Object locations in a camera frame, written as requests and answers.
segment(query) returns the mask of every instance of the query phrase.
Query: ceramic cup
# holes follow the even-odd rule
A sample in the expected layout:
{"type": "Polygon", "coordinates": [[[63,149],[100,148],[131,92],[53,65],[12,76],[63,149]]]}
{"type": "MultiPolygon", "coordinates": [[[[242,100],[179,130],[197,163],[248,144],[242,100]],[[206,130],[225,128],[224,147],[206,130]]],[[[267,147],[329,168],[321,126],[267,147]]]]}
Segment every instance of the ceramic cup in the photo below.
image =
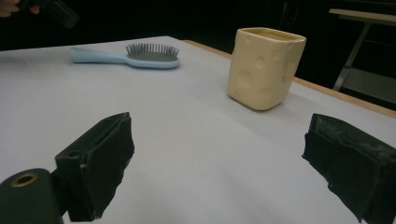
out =
{"type": "Polygon", "coordinates": [[[236,32],[228,94],[255,110],[281,103],[305,47],[305,37],[269,28],[236,32]]]}

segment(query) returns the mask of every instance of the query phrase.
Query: hairbrush bristles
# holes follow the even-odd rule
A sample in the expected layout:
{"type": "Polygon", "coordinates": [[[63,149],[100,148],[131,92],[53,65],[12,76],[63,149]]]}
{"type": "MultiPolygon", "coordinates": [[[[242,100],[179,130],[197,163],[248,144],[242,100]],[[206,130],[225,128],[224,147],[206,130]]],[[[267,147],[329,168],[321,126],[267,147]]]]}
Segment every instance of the hairbrush bristles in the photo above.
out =
{"type": "Polygon", "coordinates": [[[126,47],[128,57],[139,61],[174,62],[178,49],[160,44],[132,44],[126,47]]]}

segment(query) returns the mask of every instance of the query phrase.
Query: table edge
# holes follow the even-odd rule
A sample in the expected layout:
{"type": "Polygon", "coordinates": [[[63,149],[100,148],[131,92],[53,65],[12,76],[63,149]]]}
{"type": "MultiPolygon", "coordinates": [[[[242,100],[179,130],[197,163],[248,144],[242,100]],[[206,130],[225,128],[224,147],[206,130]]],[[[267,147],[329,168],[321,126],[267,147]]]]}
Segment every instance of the table edge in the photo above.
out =
{"type": "Polygon", "coordinates": [[[388,21],[388,22],[396,22],[396,16],[389,14],[379,14],[373,12],[365,12],[365,11],[354,11],[354,10],[346,10],[340,8],[331,8],[329,13],[337,14],[340,16],[348,16],[359,19],[367,19],[373,21],[388,21]]]}
{"type": "MultiPolygon", "coordinates": [[[[206,45],[200,44],[198,42],[195,42],[193,40],[188,40],[187,39],[187,40],[182,40],[182,41],[187,43],[187,44],[190,44],[190,45],[193,45],[195,47],[198,47],[200,49],[205,49],[205,50],[208,50],[208,51],[210,51],[212,53],[216,53],[216,54],[218,54],[220,56],[223,56],[225,58],[228,58],[228,59],[232,58],[232,55],[229,54],[229,53],[226,53],[226,52],[218,50],[218,49],[211,48],[209,46],[206,46],[206,45]]],[[[310,88],[312,90],[320,91],[322,93],[325,93],[325,94],[330,95],[332,97],[335,97],[337,99],[349,102],[349,103],[351,103],[353,105],[358,105],[358,106],[363,107],[365,109],[368,109],[368,110],[374,111],[376,113],[379,113],[379,114],[382,114],[382,115],[385,115],[385,116],[388,116],[388,117],[396,119],[396,111],[387,109],[387,108],[385,108],[383,106],[375,105],[375,104],[369,103],[367,101],[363,101],[361,99],[358,99],[356,97],[343,94],[343,93],[341,93],[339,91],[334,91],[334,90],[319,86],[318,84],[303,80],[303,79],[298,78],[298,77],[295,77],[293,82],[298,83],[300,85],[303,85],[303,86],[305,86],[307,88],[310,88]]]]}

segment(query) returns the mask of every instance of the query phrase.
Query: dark background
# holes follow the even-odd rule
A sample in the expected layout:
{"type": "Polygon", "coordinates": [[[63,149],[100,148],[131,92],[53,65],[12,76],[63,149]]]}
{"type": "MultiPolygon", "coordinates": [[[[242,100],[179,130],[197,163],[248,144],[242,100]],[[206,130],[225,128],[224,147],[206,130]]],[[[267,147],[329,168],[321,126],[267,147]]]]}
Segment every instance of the dark background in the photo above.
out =
{"type": "MultiPolygon", "coordinates": [[[[343,8],[396,15],[396,0],[104,1],[64,0],[79,15],[72,29],[45,12],[0,19],[0,50],[99,43],[158,35],[229,53],[238,28],[269,27],[307,38],[296,76],[332,88],[363,27],[329,13],[343,8]]],[[[396,28],[373,25],[354,67],[395,77],[396,28]]]]}

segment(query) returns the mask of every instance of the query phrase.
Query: hairbrush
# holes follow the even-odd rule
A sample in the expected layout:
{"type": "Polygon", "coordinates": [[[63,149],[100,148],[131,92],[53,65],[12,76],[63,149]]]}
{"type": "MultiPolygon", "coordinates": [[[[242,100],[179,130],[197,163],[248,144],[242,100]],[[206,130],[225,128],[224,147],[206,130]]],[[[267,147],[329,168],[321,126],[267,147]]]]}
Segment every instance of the hairbrush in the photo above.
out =
{"type": "Polygon", "coordinates": [[[128,54],[103,52],[91,49],[70,49],[73,63],[127,63],[134,67],[173,68],[179,65],[178,49],[160,44],[131,44],[128,54]]]}

